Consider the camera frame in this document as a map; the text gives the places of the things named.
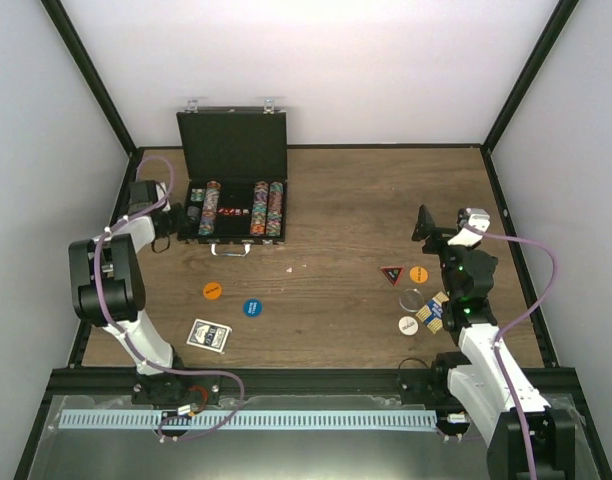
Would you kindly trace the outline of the blue yellow card deck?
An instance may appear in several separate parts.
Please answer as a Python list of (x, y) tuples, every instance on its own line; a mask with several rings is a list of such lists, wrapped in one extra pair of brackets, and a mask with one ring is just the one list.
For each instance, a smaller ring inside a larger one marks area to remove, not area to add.
[(443, 329), (443, 304), (448, 300), (449, 297), (444, 292), (438, 292), (415, 313), (415, 318), (432, 334), (438, 333)]

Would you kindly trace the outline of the black poker chip case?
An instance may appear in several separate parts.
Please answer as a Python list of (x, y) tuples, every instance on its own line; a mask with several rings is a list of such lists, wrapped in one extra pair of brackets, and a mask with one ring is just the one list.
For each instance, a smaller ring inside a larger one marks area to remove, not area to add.
[[(221, 184), (220, 207), (249, 209), (249, 216), (227, 217), (217, 214), (214, 231), (199, 235), (198, 224), (180, 230), (178, 239), (186, 243), (207, 244), (217, 256), (217, 247), (241, 244), (246, 255), (252, 245), (279, 245), (286, 236), (288, 193), (287, 113), (272, 100), (262, 107), (199, 107), (190, 102), (176, 114), (188, 175), (184, 208), (199, 207), (191, 202), (193, 188), (206, 191), (207, 183)], [(281, 182), (284, 186), (282, 224), (279, 236), (250, 233), (254, 187), (257, 182)]]

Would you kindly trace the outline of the blue small blind button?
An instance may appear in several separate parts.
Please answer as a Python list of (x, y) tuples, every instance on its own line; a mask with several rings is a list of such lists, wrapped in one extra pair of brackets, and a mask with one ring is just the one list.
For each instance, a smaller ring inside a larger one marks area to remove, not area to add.
[(249, 318), (255, 318), (259, 316), (263, 311), (262, 302), (259, 299), (248, 299), (244, 302), (242, 311), (245, 316)]

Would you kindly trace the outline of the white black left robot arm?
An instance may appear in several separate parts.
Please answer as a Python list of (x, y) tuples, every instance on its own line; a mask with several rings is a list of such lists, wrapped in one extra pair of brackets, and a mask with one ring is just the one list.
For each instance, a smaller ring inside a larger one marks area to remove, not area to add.
[(74, 311), (84, 323), (112, 335), (135, 363), (137, 393), (152, 403), (177, 404), (190, 392), (175, 348), (154, 327), (138, 253), (179, 230), (183, 209), (169, 202), (163, 182), (129, 185), (127, 212), (102, 234), (68, 248)]

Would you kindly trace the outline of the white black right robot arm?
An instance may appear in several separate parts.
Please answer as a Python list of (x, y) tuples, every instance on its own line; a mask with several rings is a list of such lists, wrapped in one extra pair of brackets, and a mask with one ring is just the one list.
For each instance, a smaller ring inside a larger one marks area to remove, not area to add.
[(498, 260), (479, 247), (489, 226), (490, 216), (482, 209), (462, 209), (456, 227), (443, 228), (427, 206), (419, 208), (411, 239), (439, 259), (446, 295), (442, 327), (458, 348), (437, 356), (431, 393), (465, 408), (486, 442), (490, 478), (572, 479), (574, 421), (526, 377), (490, 306)]

